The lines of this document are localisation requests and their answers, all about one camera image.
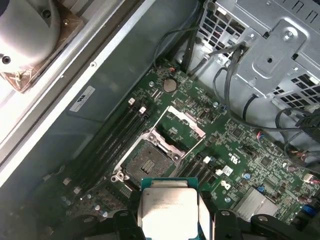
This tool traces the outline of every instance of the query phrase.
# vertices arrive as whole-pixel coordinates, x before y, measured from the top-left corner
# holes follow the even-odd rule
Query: green circuit board
[[[46,179],[35,191],[30,201],[31,208],[41,213],[39,217],[43,221],[50,221],[48,225],[51,226],[58,226],[81,214],[100,215],[101,211],[95,210],[97,204],[101,210],[108,212],[123,209],[128,204],[131,190],[120,181],[110,181],[114,168],[137,138],[155,125],[168,106],[173,106],[193,118],[205,132],[203,141],[192,149],[200,137],[184,121],[167,112],[157,123],[155,129],[171,145],[185,153],[191,150],[179,165],[179,172],[183,172],[198,155],[201,158],[210,157],[209,164],[213,166],[213,172],[221,170],[223,173],[214,173],[214,177],[205,179],[199,187],[200,191],[210,192],[219,209],[233,209],[246,192],[254,187],[263,189],[261,192],[278,207],[275,216],[289,224],[304,205],[297,201],[297,197],[312,196],[318,190],[316,185],[303,182],[307,172],[301,169],[288,172],[286,166],[289,162],[263,151],[256,139],[257,132],[230,120],[225,107],[217,105],[217,100],[199,83],[181,71],[172,71],[167,61],[161,66],[158,70],[152,68],[139,81],[91,142],[61,174]],[[171,93],[164,91],[166,79],[176,82],[176,90]],[[145,107],[147,117],[136,125],[124,123],[128,128],[120,127],[112,132],[126,119],[130,99],[135,99]],[[270,140],[264,138],[263,143],[274,154],[281,156],[282,150]],[[145,142],[138,144],[123,164],[128,169],[135,166],[133,161],[138,153],[146,151],[145,148]],[[175,169],[174,165],[166,168],[162,177],[171,176]],[[97,178],[97,172],[103,172],[103,177]],[[245,173],[250,174],[249,180],[244,179]],[[151,173],[148,177],[159,176]],[[86,183],[93,178],[97,178],[94,190],[94,185]],[[65,184],[66,179],[70,179],[70,183]],[[77,186],[82,188],[80,193],[75,191]]]
[[[168,106],[188,113],[196,119],[198,126],[206,133],[206,137],[189,154],[184,164],[188,164],[196,154],[202,153],[204,156],[213,157],[215,167],[221,166],[223,169],[227,165],[233,170],[230,176],[222,174],[213,183],[205,183],[201,190],[211,192],[218,208],[232,209],[250,187],[263,186],[265,194],[278,206],[275,216],[290,223],[303,205],[296,198],[301,195],[310,196],[318,190],[317,186],[303,182],[302,179],[307,172],[286,171],[285,167],[289,162],[264,152],[257,142],[256,131],[234,123],[230,120],[224,106],[213,107],[216,100],[198,83],[181,71],[170,73],[168,67],[162,67],[157,71],[151,69],[120,108],[127,106],[130,98],[143,100],[151,112],[145,129],[151,128]],[[178,88],[174,93],[163,91],[163,81],[167,78],[174,78],[177,82]],[[117,112],[112,117],[117,119]],[[163,116],[157,127],[161,128],[162,132],[168,133],[173,142],[187,147],[186,151],[199,140],[186,124],[170,113]],[[267,139],[264,143],[273,150],[274,154],[281,156],[282,150],[275,144]],[[246,147],[252,150],[252,155],[248,155],[246,149],[243,150]],[[250,173],[250,180],[244,180],[243,173]],[[230,184],[231,188],[226,190],[221,184],[222,181]],[[231,201],[226,202],[225,198],[230,198]]]

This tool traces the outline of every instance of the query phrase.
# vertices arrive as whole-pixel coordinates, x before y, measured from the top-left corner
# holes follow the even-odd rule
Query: wire
[[[275,123],[275,126],[277,128],[281,128],[281,123],[280,123],[280,118],[281,118],[281,115],[285,112],[290,112],[290,111],[297,111],[297,112],[300,112],[304,115],[310,115],[310,112],[306,111],[306,110],[303,110],[303,109],[300,109],[300,108],[297,108],[297,107],[291,107],[291,108],[286,108],[286,109],[283,109],[281,111],[279,111],[277,113],[277,115],[275,116],[275,120],[274,120],[274,123]],[[282,135],[283,137],[283,140],[284,142],[286,143],[288,141],[288,138],[287,136],[283,133],[283,132],[280,132],[280,134]]]
[[[269,155],[272,156],[272,157],[278,158],[278,159],[287,159],[286,156],[279,156],[279,155],[273,154],[273,153],[264,145],[264,143],[262,142],[262,138],[264,138],[264,137],[265,137],[265,135],[264,135],[261,131],[256,135],[256,139],[257,139],[260,147],[261,147],[267,154],[269,154]]]
[[[217,90],[217,78],[220,76],[222,71],[227,71],[228,69],[226,67],[222,67],[220,68],[216,74],[214,75],[214,78],[212,80],[212,88],[213,88],[213,92],[214,95],[216,96],[216,98],[219,100],[219,102],[223,105],[224,104],[224,100],[219,96],[218,90]]]
[[[168,31],[165,35],[163,35],[163,37],[160,39],[160,41],[158,42],[155,51],[153,53],[153,60],[152,60],[152,64],[153,67],[157,70],[158,66],[156,63],[156,59],[157,59],[157,54],[159,51],[159,48],[161,46],[161,44],[164,42],[164,40],[171,34],[176,34],[176,33],[183,33],[183,32],[188,32],[188,31],[193,31],[193,30],[198,30],[200,27],[198,26],[194,26],[194,27],[189,27],[189,28],[183,28],[183,29],[178,29],[178,30],[173,30],[173,31]]]
[[[216,50],[216,51],[213,51],[213,52],[210,52],[208,54],[208,58],[203,58],[199,64],[194,68],[192,69],[189,73],[188,73],[188,76],[191,77],[193,76],[197,71],[199,71],[204,65],[205,63],[214,55],[218,55],[218,54],[228,54],[228,53],[232,53],[233,51],[235,51],[237,48],[239,48],[240,46],[242,46],[242,42],[239,43],[239,44],[236,44],[234,46],[231,46],[231,47],[226,47],[226,48],[223,48],[223,49],[220,49],[220,50]]]
[[[266,126],[260,126],[260,125],[256,125],[253,123],[249,123],[245,120],[243,120],[241,117],[239,117],[237,114],[235,114],[230,106],[230,85],[231,85],[231,79],[232,79],[232,75],[237,67],[237,63],[241,57],[241,50],[242,46],[239,46],[233,53],[232,55],[232,59],[231,59],[231,63],[228,67],[227,73],[226,73],[226,79],[225,79],[225,84],[224,84],[224,101],[225,101],[225,105],[226,108],[229,109],[228,114],[230,116],[230,118],[238,123],[238,124],[242,124],[244,126],[247,126],[249,128],[254,128],[254,129],[262,129],[265,131],[269,131],[269,132],[300,132],[301,129],[297,128],[297,127],[288,127],[288,128],[278,128],[278,127],[266,127]],[[305,127],[305,129],[314,129],[315,127]]]
[[[205,9],[203,8],[202,4],[199,4],[199,8],[197,11],[197,16],[196,19],[194,21],[194,26],[199,26],[201,18],[204,14]],[[182,58],[182,62],[180,65],[180,69],[182,72],[187,72],[191,59],[192,59],[192,53],[194,52],[194,46],[196,43],[196,38],[197,38],[197,33],[198,31],[193,31],[190,33],[188,42],[186,44],[186,48],[185,48],[185,52]]]
[[[258,98],[257,95],[253,94],[252,97],[250,97],[250,99],[246,102],[244,108],[243,108],[243,112],[242,112],[242,118],[243,120],[246,120],[247,118],[247,111],[248,111],[248,108],[250,106],[250,104],[256,99]]]

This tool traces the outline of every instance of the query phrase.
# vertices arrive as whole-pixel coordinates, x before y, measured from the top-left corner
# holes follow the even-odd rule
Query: screw
[[[228,212],[228,211],[222,211],[222,212],[221,212],[221,215],[223,215],[223,216],[229,216],[229,215],[230,215],[230,212]]]
[[[294,34],[290,31],[285,32],[284,39],[289,40],[294,36]]]
[[[216,6],[213,2],[209,1],[208,4],[206,5],[208,10],[213,12],[214,10],[216,10]]]
[[[95,61],[90,63],[90,67],[95,68],[97,66],[97,63]]]
[[[63,20],[63,24],[64,24],[65,26],[68,26],[69,23],[70,23],[70,21],[69,21],[68,19]]]
[[[44,10],[43,12],[42,12],[42,17],[44,18],[44,19],[48,19],[48,18],[50,18],[51,17],[51,12],[49,11],[49,10]]]
[[[102,215],[102,217],[104,217],[104,218],[108,217],[108,212],[106,212],[106,211],[99,211],[99,212]]]
[[[265,216],[258,216],[258,220],[261,222],[268,222],[268,218],[266,218]]]
[[[9,56],[2,57],[2,63],[7,65],[11,62],[11,58]]]
[[[99,211],[100,210],[100,205],[99,204],[95,205],[94,206],[94,210]]]

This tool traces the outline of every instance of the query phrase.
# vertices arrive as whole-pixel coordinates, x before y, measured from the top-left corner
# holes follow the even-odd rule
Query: blue capacitor
[[[245,179],[245,180],[250,180],[251,179],[251,174],[250,173],[247,173],[247,172],[244,172],[242,174],[242,177]]]
[[[302,211],[304,211],[306,214],[308,214],[311,217],[314,217],[315,215],[317,215],[317,212],[314,209],[314,207],[310,205],[304,205],[302,207]]]
[[[257,190],[258,190],[260,193],[264,193],[264,192],[265,192],[265,187],[264,187],[264,186],[258,186],[258,187],[257,187]]]

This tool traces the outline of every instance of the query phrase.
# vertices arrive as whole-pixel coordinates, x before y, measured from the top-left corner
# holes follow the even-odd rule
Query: capacitor
[[[102,217],[106,218],[108,217],[108,212],[107,211],[99,211]]]
[[[296,200],[300,203],[303,203],[303,204],[309,204],[309,203],[312,203],[312,199],[309,198],[308,196],[305,196],[305,195],[300,195],[300,196],[297,196],[296,197]]]
[[[245,180],[250,180],[250,179],[251,179],[251,174],[248,173],[248,172],[244,172],[244,173],[242,173],[242,177],[243,177]]]
[[[100,205],[99,204],[95,204],[94,205],[94,210],[99,211],[100,210]]]
[[[286,170],[289,172],[289,173],[294,173],[295,171],[297,171],[299,169],[298,166],[296,165],[288,165],[286,166]]]
[[[177,90],[177,86],[177,82],[171,78],[164,80],[162,85],[163,90],[168,94],[171,94]]]

